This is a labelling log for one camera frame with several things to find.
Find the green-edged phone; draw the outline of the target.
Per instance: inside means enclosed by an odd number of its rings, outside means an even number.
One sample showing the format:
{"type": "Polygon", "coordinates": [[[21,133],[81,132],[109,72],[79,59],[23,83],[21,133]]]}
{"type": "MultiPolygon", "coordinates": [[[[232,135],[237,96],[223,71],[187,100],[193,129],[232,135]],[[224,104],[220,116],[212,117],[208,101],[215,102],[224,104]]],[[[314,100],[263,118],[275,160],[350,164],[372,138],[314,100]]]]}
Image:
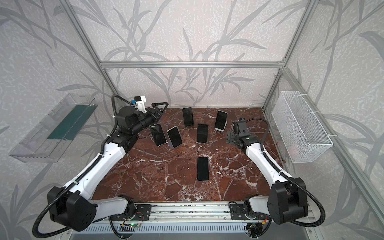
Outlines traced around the green-edged phone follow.
{"type": "Polygon", "coordinates": [[[223,111],[218,111],[215,121],[215,130],[223,132],[227,126],[227,117],[228,113],[223,111]]]}

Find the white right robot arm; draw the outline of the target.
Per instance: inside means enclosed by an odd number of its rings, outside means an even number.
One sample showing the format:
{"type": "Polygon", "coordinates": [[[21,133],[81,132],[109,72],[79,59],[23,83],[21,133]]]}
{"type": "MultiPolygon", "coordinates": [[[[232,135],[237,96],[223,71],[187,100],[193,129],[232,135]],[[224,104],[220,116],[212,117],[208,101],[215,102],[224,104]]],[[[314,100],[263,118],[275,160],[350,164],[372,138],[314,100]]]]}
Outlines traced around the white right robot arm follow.
{"type": "Polygon", "coordinates": [[[255,196],[246,200],[248,213],[269,215],[276,224],[293,222],[308,215],[308,200],[306,193],[288,181],[288,174],[272,158],[264,147],[264,140],[253,136],[247,127],[245,119],[232,123],[233,131],[227,133],[226,142],[237,146],[263,174],[270,187],[267,197],[255,196]]]}

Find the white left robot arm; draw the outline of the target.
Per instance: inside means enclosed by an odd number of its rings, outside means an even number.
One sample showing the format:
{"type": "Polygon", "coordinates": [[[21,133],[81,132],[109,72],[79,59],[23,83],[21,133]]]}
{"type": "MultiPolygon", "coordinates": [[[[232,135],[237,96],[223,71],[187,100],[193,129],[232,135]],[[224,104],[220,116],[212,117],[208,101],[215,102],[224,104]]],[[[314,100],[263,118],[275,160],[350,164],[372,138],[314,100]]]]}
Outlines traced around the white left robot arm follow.
{"type": "Polygon", "coordinates": [[[138,134],[159,122],[168,105],[167,102],[153,103],[146,109],[130,105],[114,111],[115,124],[103,141],[100,153],[71,181],[48,192],[48,206],[38,219],[49,214],[50,219],[65,226],[65,230],[80,232],[91,223],[113,215],[134,216],[137,209],[132,198],[120,195],[92,200],[92,194],[112,167],[133,148],[138,134]]]}

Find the black phone front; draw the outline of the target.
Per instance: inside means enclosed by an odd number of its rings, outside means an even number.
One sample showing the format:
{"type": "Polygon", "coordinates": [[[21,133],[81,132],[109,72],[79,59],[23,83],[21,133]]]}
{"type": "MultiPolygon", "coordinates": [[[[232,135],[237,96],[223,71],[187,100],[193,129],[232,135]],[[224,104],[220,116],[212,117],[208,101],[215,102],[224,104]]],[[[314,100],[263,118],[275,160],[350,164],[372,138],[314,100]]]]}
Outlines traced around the black phone front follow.
{"type": "Polygon", "coordinates": [[[197,161],[197,180],[208,181],[209,180],[209,159],[207,157],[198,158],[197,161]]]}

